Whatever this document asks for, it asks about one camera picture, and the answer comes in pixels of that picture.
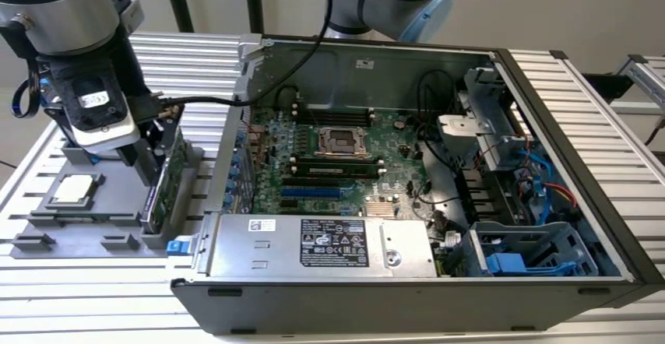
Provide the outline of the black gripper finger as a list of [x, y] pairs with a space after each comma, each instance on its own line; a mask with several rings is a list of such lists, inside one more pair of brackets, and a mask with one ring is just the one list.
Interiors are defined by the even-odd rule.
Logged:
[[167, 105], [156, 111], [148, 111], [137, 123], [141, 138], [147, 141], [148, 150], [155, 157], [167, 154], [176, 140], [180, 118], [183, 115], [182, 105]]
[[133, 144], [117, 148], [119, 158], [127, 167], [132, 167], [137, 161], [137, 150]]

